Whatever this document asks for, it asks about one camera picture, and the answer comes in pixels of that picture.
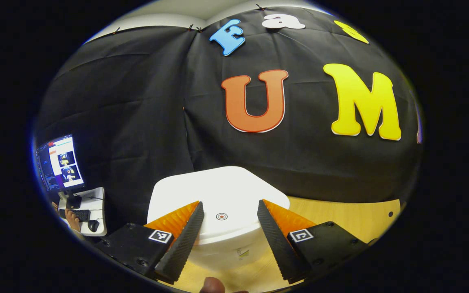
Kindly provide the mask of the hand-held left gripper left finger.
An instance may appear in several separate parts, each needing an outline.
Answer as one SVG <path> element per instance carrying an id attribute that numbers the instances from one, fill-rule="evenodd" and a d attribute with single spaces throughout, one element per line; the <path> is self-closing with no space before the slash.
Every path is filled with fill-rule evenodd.
<path id="1" fill-rule="evenodd" d="M 203 204 L 192 202 L 146 225 L 125 224 L 102 237 L 97 249 L 147 278 L 179 280 L 204 219 Z"/>

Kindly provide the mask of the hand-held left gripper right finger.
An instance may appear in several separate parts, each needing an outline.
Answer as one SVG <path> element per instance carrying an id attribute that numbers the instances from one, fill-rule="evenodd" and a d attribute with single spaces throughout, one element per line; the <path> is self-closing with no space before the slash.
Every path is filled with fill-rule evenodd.
<path id="1" fill-rule="evenodd" d="M 315 224 L 266 199 L 259 201 L 257 216 L 289 284 L 326 275 L 368 248 L 333 221 Z"/>

